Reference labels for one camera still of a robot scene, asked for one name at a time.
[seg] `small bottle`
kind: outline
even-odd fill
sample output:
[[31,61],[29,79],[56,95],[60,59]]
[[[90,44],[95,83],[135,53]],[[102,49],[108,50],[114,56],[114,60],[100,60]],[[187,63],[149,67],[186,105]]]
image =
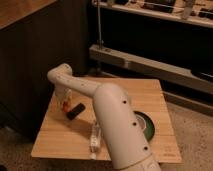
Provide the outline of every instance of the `small bottle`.
[[97,152],[100,150],[101,146],[101,128],[97,121],[93,121],[92,132],[90,136],[90,151],[91,159],[96,160]]

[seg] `metal shelf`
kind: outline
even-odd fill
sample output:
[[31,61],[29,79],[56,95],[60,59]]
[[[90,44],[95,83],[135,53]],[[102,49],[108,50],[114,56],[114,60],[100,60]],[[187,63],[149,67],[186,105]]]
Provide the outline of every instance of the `metal shelf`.
[[[121,12],[126,12],[126,13],[131,13],[131,14],[137,14],[137,15],[142,15],[142,16],[148,16],[148,17],[154,17],[154,18],[159,18],[163,20],[170,20],[170,21],[175,21],[175,22],[181,22],[181,23],[187,23],[187,24],[192,24],[192,25],[198,25],[202,27],[208,27],[208,28],[213,28],[213,20],[210,20],[208,18],[200,18],[197,16],[188,16],[185,19],[183,19],[182,15],[183,13],[166,13],[166,12],[159,12],[159,11],[154,11],[154,10],[149,10],[149,9],[143,9],[143,8],[138,8],[135,5],[118,5],[118,4],[113,4],[113,5],[108,5],[107,2],[100,2],[100,7],[104,9],[109,9],[109,10],[115,10],[115,11],[121,11]],[[181,7],[176,7],[179,10],[182,10],[184,12],[185,8]]]

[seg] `wooden tabletop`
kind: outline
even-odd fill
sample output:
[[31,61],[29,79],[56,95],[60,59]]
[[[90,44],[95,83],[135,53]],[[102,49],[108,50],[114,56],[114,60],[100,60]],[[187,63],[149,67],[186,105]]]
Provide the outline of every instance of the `wooden tabletop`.
[[[132,98],[133,110],[146,113],[155,124],[156,133],[150,142],[151,149],[160,163],[180,163],[172,123],[160,87],[155,79],[90,78],[99,82],[114,82],[126,89]],[[83,103],[86,109],[70,121],[60,110],[57,98],[53,97],[33,146],[31,155],[40,158],[88,159],[89,138],[95,119],[92,101],[77,92],[72,92],[72,105]],[[104,140],[97,160],[110,160]]]
[[56,0],[0,0],[0,29],[55,1]]

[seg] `floor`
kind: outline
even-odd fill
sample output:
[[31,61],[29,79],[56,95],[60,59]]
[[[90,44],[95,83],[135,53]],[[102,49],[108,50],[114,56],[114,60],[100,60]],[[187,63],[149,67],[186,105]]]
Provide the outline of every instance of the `floor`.
[[[163,171],[213,170],[213,115],[167,103],[182,164],[162,164]],[[0,164],[8,171],[112,171],[111,162],[39,159],[30,156],[33,143],[16,132],[0,129]]]

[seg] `dark green bowl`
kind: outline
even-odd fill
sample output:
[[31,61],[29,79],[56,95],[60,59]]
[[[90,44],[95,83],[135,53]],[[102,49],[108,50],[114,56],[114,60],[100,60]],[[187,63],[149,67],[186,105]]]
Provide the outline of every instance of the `dark green bowl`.
[[145,126],[145,130],[143,132],[144,132],[144,135],[145,135],[147,141],[150,141],[155,134],[155,126],[154,126],[153,121],[151,120],[151,118],[149,116],[147,116],[143,112],[134,111],[134,113],[139,122],[140,122],[140,117],[142,117],[144,119],[146,126]]

